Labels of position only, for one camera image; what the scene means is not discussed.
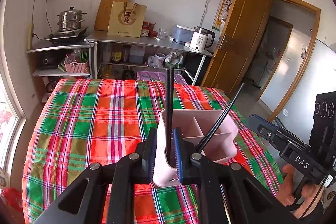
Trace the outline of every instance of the patterned fabric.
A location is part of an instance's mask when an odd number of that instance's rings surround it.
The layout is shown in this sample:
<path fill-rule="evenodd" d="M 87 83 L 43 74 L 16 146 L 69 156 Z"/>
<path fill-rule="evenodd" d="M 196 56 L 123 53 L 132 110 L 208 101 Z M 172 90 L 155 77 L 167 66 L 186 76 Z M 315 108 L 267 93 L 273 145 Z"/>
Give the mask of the patterned fabric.
<path fill-rule="evenodd" d="M 92 162 L 107 165 L 134 152 L 157 127 L 164 108 L 161 83 L 120 80 L 61 80 L 36 124 L 24 166 L 23 209 L 26 223 L 36 218 Z M 174 86 L 174 109 L 225 109 L 221 90 Z M 239 162 L 275 195 L 282 177 L 255 133 L 230 111 L 239 134 Z M 137 223 L 197 223 L 195 186 L 135 186 Z M 106 206 L 103 223 L 106 220 Z"/>

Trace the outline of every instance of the gift bag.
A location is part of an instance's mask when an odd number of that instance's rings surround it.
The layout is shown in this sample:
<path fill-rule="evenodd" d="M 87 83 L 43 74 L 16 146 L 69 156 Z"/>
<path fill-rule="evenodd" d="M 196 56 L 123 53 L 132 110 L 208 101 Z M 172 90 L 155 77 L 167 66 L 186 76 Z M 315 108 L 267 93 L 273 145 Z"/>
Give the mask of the gift bag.
<path fill-rule="evenodd" d="M 107 34 L 140 37 L 146 8 L 137 3 L 114 1 Z"/>

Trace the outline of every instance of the electric kettle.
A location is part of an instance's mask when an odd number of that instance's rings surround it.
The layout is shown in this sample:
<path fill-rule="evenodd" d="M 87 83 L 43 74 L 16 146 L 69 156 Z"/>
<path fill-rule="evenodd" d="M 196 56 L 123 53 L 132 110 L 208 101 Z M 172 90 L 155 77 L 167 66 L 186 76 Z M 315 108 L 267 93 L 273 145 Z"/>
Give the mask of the electric kettle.
<path fill-rule="evenodd" d="M 206 45 L 209 34 L 212 36 L 211 42 L 209 45 Z M 189 48 L 195 52 L 203 52 L 205 48 L 209 48 L 212 46 L 214 40 L 215 33 L 213 31 L 201 27 L 195 27 L 195 32 L 193 34 L 193 38 L 191 39 Z"/>

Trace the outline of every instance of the stainless steel pot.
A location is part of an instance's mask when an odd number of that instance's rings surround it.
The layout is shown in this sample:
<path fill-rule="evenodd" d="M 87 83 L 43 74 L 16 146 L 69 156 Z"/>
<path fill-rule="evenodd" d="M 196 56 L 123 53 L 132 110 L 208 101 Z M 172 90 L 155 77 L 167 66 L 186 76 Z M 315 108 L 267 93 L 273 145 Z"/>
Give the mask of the stainless steel pot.
<path fill-rule="evenodd" d="M 73 6 L 70 7 L 69 10 L 61 12 L 57 15 L 59 17 L 59 32 L 81 29 L 81 22 L 84 21 L 84 19 L 82 19 L 83 15 L 86 15 L 86 13 L 83 13 L 81 10 L 74 9 Z"/>

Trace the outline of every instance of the screw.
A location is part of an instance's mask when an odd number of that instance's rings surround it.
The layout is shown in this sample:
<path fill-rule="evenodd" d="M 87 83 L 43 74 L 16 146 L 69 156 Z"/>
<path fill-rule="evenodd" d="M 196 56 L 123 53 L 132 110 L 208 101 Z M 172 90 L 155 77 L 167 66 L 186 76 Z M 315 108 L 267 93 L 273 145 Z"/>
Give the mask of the screw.
<path fill-rule="evenodd" d="M 91 170 L 97 170 L 100 167 L 100 164 L 97 162 L 91 163 L 90 164 L 90 169 Z"/>
<path fill-rule="evenodd" d="M 231 169 L 238 171 L 238 170 L 241 169 L 242 166 L 237 162 L 233 162 L 233 163 L 231 163 L 230 167 L 231 167 Z"/>
<path fill-rule="evenodd" d="M 193 153 L 193 154 L 191 155 L 191 158 L 192 158 L 193 160 L 200 160 L 201 157 L 202 157 L 202 155 L 201 155 L 200 153 Z"/>
<path fill-rule="evenodd" d="M 129 155 L 129 158 L 131 160 L 137 160 L 139 158 L 139 154 L 138 153 L 132 153 Z"/>

